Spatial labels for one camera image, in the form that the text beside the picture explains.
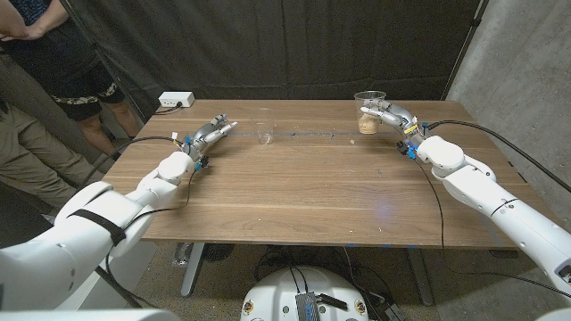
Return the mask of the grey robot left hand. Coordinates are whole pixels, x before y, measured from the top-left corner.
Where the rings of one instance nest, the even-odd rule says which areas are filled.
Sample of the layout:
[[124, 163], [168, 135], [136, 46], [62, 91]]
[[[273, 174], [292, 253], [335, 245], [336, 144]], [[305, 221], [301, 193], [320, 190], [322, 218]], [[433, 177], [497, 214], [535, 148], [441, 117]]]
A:
[[237, 125], [237, 121], [229, 122], [226, 114], [217, 115], [185, 139], [182, 151], [196, 160], [199, 155], [204, 155], [222, 137], [227, 136], [228, 132]]

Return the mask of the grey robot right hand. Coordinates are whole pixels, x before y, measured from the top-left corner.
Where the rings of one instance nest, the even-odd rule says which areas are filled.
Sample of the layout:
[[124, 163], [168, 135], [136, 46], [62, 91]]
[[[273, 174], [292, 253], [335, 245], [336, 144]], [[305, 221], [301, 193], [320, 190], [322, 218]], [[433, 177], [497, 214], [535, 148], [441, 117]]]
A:
[[360, 111], [394, 127], [402, 135], [403, 141], [414, 150], [426, 140], [419, 129], [417, 118], [400, 105], [385, 100], [372, 101], [362, 104]]

